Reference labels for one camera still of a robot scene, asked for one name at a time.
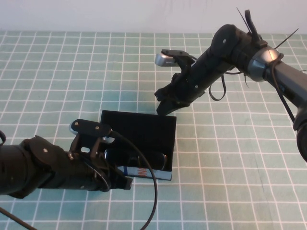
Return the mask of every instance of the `black box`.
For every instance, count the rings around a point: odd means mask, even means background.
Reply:
[[[157,179],[171,180],[176,120],[175,116],[103,110],[100,122],[110,125],[112,130],[128,138],[140,151],[156,151],[166,155],[167,161],[163,170],[153,171]],[[116,140],[111,144],[105,144],[105,149],[107,148],[131,150],[129,145]],[[123,171],[126,176],[151,178],[148,169],[129,165],[118,165],[118,169]]]

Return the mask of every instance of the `robotic hand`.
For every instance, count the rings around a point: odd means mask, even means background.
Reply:
[[[234,25],[222,26],[211,46],[198,59],[179,50],[163,49],[156,55],[156,65],[179,66],[182,70],[173,75],[170,84],[155,92],[160,102],[157,113],[167,115],[188,107],[221,76],[237,68],[240,72],[235,74],[243,73],[257,82],[267,81],[276,88],[297,131],[299,152],[307,161],[307,75],[281,61],[283,54],[257,33],[249,10],[245,11],[245,17],[248,33]],[[298,108],[295,118],[283,96]]]
[[[133,143],[113,131],[109,125],[77,119],[70,129],[76,137],[69,151],[39,136],[25,139],[20,145],[4,145],[5,135],[0,131],[0,195],[23,199],[37,188],[102,192],[110,189],[129,190],[132,179],[106,160],[101,146],[121,141],[138,153],[153,178],[154,205],[149,219],[141,228],[145,229],[152,220],[157,205],[157,183],[150,163]],[[0,213],[26,229],[35,230],[1,207]]]

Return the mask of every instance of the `wire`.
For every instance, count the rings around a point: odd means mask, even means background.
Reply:
[[[273,78],[273,80],[274,80],[274,83],[275,83],[275,86],[276,86],[276,91],[277,91],[277,93],[278,93],[278,96],[279,96],[280,100],[282,100],[282,103],[283,103],[283,105],[284,105],[286,111],[288,112],[288,114],[289,114],[289,116],[290,116],[292,122],[294,122],[294,119],[295,119],[295,118],[294,118],[294,116],[293,116],[293,113],[292,113],[290,107],[288,106],[286,100],[285,100],[284,97],[283,97],[283,94],[282,94],[282,92],[281,92],[281,90],[280,90],[280,87],[279,87],[279,85],[278,85],[278,83],[277,83],[276,76],[275,76],[275,73],[274,73],[274,68],[275,68],[275,66],[279,63],[279,61],[282,59],[282,57],[283,57],[283,55],[280,54],[280,55],[278,56],[278,58],[272,63],[272,65],[271,65],[271,75],[272,75],[272,78]]]
[[[214,100],[214,101],[216,101],[216,102],[222,100],[222,99],[225,97],[225,95],[226,95],[226,84],[225,84],[224,75],[222,75],[221,78],[222,78],[222,85],[223,85],[223,89],[224,89],[224,94],[222,95],[222,97],[221,97],[220,99],[216,99],[216,98],[212,95],[212,93],[211,93],[211,86],[212,86],[212,85],[210,85],[210,87],[209,87],[209,95],[210,95],[210,97],[212,98],[212,100]]]
[[[147,228],[147,226],[149,225],[150,221],[153,219],[154,217],[154,213],[155,210],[157,208],[157,203],[158,203],[158,186],[157,186],[157,179],[154,175],[153,169],[150,166],[150,163],[147,161],[147,159],[145,158],[145,156],[142,154],[142,152],[131,142],[129,141],[127,138],[125,138],[124,136],[122,136],[121,134],[119,134],[118,132],[112,131],[110,134],[110,137],[113,138],[119,138],[122,139],[123,141],[125,141],[126,143],[128,143],[135,151],[137,151],[137,153],[139,154],[139,156],[142,158],[142,160],[145,162],[145,164],[147,165],[152,177],[153,177],[153,185],[154,185],[154,203],[153,203],[153,209],[152,212],[147,220],[147,222],[144,224],[144,226],[141,228],[141,230],[144,230],[145,228]]]
[[[37,230],[36,228],[33,228],[31,225],[28,225],[27,223],[23,222],[21,219],[19,219],[18,217],[14,216],[12,213],[9,213],[8,211],[6,211],[1,207],[0,207],[0,213],[14,220],[16,223],[20,224],[21,226],[25,227],[28,230]]]
[[[237,7],[236,9],[239,11],[239,14],[241,15],[241,17],[242,17],[242,19],[243,19],[243,21],[244,21],[244,23],[245,23],[246,27],[248,28],[248,31],[251,33],[250,28],[249,28],[249,26],[248,26],[247,22],[245,21],[245,19],[244,19],[243,15],[241,14],[240,10],[238,9],[238,7]]]
[[[229,74],[229,75],[237,75],[237,74],[240,74],[242,73],[241,71],[240,72],[226,72],[225,74]]]
[[[294,33],[298,30],[298,28],[292,33],[290,34],[285,40],[283,40],[277,47],[275,47],[275,49],[277,49],[278,47],[280,47],[285,41],[287,41],[290,37],[292,37],[292,35],[294,35]]]
[[[0,139],[1,139],[1,143],[0,143],[0,147],[5,143],[6,141],[6,137],[4,135],[4,133],[0,130]]]

